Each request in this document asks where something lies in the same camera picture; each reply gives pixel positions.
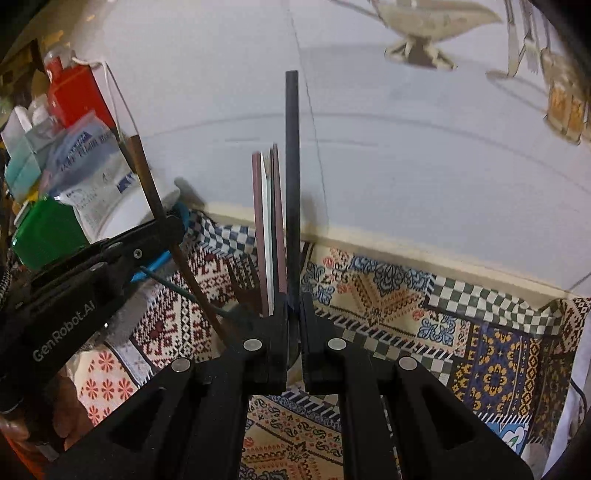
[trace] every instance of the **fork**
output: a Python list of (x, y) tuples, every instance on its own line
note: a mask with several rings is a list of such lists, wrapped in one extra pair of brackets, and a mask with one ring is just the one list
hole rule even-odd
[(230, 283), (238, 303), (249, 307), (257, 315), (261, 315), (261, 285), (251, 256), (247, 255), (246, 258), (248, 267), (244, 260), (239, 260), (234, 256), (225, 259)]
[(521, 3), (521, 12), (523, 14), (523, 23), (525, 27), (525, 38), (523, 39), (525, 50), (525, 60), (527, 67), (533, 73), (538, 73), (538, 56), (540, 49), (537, 47), (532, 33), (532, 20), (534, 11), (531, 8), (529, 0), (519, 0)]

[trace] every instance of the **checkered pattern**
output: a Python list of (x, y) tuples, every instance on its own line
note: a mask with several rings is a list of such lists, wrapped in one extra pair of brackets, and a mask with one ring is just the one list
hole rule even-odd
[(243, 225), (216, 225), (204, 213), (198, 212), (189, 222), (197, 244), (214, 254), (235, 255), (237, 252), (256, 256), (255, 229)]
[(282, 397), (295, 402), (306, 410), (316, 412), (318, 415), (331, 419), (333, 421), (340, 421), (340, 410), (337, 405), (339, 401), (338, 395), (308, 395), (303, 390), (295, 388), (288, 390), (281, 394)]
[(449, 382), (453, 365), (452, 360), (449, 358), (433, 358), (417, 352), (409, 352), (387, 342), (364, 335), (360, 331), (337, 327), (337, 334), (340, 335), (341, 338), (352, 343), (357, 343), (358, 345), (363, 346), (366, 350), (373, 352), (375, 358), (396, 361), (403, 356), (411, 356), (422, 366), (427, 368), (427, 370), (429, 370), (442, 384), (447, 385)]
[(364, 346), (366, 349), (377, 352), (381, 355), (385, 355), (388, 351), (388, 347), (393, 346), (408, 352), (408, 354), (416, 353), (417, 355), (428, 356), (442, 360), (451, 358), (452, 356), (452, 353), (446, 351), (443, 348), (429, 347), (419, 343), (419, 339), (417, 339), (417, 341), (404, 339), (385, 332), (378, 327), (370, 327), (369, 325), (361, 323), (358, 320), (348, 319), (338, 314), (327, 313), (321, 308), (316, 309), (316, 315), (329, 319), (335, 324), (337, 328), (340, 328), (339, 331), (348, 330), (353, 332), (354, 335), (351, 335), (351, 338), (347, 338), (347, 340), (350, 342), (358, 343), (361, 346)]
[(466, 320), (508, 326), (535, 335), (558, 335), (562, 315), (557, 306), (534, 310), (520, 298), (441, 275), (428, 287), (425, 307)]

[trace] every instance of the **black rod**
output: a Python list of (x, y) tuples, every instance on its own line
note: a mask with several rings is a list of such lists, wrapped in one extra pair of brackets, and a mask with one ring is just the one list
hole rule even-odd
[(300, 308), (300, 99), (297, 70), (285, 73), (285, 226), (287, 236), (287, 296), (290, 308)]

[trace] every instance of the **human hand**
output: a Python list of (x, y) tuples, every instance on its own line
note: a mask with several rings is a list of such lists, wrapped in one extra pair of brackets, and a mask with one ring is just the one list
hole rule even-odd
[[(92, 429), (92, 422), (88, 418), (86, 409), (78, 400), (76, 387), (67, 376), (65, 368), (57, 374), (56, 381), (53, 427), (58, 436), (64, 439), (64, 449), (67, 450)], [(27, 441), (30, 434), (22, 418), (7, 420), (0, 416), (0, 432), (24, 450), (31, 452), (37, 450), (34, 444)]]

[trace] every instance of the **brown stick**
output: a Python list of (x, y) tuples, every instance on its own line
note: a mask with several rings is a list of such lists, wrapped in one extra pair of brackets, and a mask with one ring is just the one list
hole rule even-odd
[[(129, 139), (129, 144), (131, 146), (130, 151), (134, 160), (135, 170), (138, 174), (139, 182), (141, 183), (144, 194), (146, 195), (146, 200), (148, 200), (150, 210), (152, 210), (154, 219), (157, 220), (160, 225), (163, 225), (163, 222), (166, 219), (166, 213), (164, 212), (160, 196), (158, 195), (158, 190), (154, 184), (154, 179), (152, 178), (152, 173), (150, 172), (150, 167), (148, 166), (148, 161), (146, 160), (144, 148), (139, 135), (131, 137)], [(195, 280), (195, 275), (193, 275), (191, 267), (189, 267), (189, 263), (185, 259), (180, 247), (176, 244), (172, 244), (168, 250), (173, 257), (174, 263), (177, 264), (185, 282), (189, 286), (189, 290), (195, 295), (199, 306), (202, 308), (205, 319), (209, 322), (209, 325), (212, 326), (224, 345), (228, 346), (228, 335), (218, 321), (207, 297), (199, 287), (199, 283)]]

